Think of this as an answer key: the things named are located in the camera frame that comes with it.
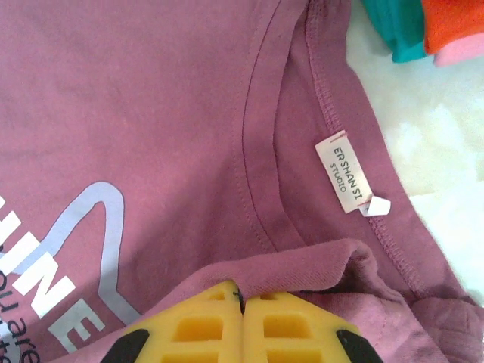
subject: small white tag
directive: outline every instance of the small white tag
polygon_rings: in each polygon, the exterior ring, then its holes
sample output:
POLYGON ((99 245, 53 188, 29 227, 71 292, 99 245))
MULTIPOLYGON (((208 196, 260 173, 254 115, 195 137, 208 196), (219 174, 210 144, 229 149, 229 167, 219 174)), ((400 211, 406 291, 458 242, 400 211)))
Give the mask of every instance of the small white tag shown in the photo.
POLYGON ((345 213, 370 202, 373 196, 370 185, 349 143, 346 131, 338 132, 320 142, 316 145, 316 151, 345 213))
POLYGON ((373 196, 369 203, 360 206, 360 212, 364 217, 386 216, 391 206, 389 200, 373 196))

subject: black plastic piece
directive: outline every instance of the black plastic piece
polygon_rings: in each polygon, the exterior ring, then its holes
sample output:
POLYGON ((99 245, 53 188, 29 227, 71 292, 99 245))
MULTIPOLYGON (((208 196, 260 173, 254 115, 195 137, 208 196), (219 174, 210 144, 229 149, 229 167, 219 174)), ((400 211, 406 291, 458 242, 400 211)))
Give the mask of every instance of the black plastic piece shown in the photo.
POLYGON ((148 330, 138 329, 120 337, 101 363, 135 363, 149 336, 148 330))
POLYGON ((383 363, 365 338, 348 330, 339 330, 336 335, 352 363, 383 363))
POLYGON ((234 296, 237 296, 239 298, 239 303, 240 303, 240 312, 243 314, 245 313, 245 302, 244 302, 244 297, 242 296, 242 293, 239 288, 237 288, 237 292, 234 293, 234 296))

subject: white fabric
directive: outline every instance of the white fabric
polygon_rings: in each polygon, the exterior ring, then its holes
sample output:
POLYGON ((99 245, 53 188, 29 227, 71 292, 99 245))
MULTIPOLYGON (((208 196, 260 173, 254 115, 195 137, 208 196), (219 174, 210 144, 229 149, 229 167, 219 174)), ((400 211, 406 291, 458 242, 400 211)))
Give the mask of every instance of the white fabric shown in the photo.
POLYGON ((348 62, 402 184, 464 288, 484 305, 484 58, 393 64, 359 0, 348 62))

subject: orange fabric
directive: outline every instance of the orange fabric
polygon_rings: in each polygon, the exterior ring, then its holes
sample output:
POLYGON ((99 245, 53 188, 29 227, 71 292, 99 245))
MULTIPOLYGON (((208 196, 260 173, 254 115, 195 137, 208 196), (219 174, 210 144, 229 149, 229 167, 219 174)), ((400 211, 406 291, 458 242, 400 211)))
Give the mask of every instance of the orange fabric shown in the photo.
POLYGON ((428 54, 454 40, 484 33, 484 0, 422 0, 422 5, 428 54))

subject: folded clothing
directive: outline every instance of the folded clothing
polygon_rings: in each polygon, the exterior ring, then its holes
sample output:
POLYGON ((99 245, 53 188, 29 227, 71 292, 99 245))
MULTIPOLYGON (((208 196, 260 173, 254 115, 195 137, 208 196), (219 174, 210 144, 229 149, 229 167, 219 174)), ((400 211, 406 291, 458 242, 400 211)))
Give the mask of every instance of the folded clothing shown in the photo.
MULTIPOLYGON (((442 298, 422 299, 409 306, 378 276, 368 246, 356 240, 207 266, 179 284, 140 320, 226 280, 235 281, 244 301, 289 291, 338 314, 360 328, 384 362, 478 362, 482 358, 483 308, 442 298)), ((101 361, 123 331, 54 363, 101 361)))
POLYGON ((437 52, 433 63, 436 66, 450 66, 484 55, 484 33, 466 36, 448 43, 437 52))
POLYGON ((424 49, 424 10, 420 0, 363 0, 376 31, 396 63, 427 56, 424 49))
POLYGON ((435 54, 454 40, 484 33, 482 0, 422 0, 425 50, 435 54))

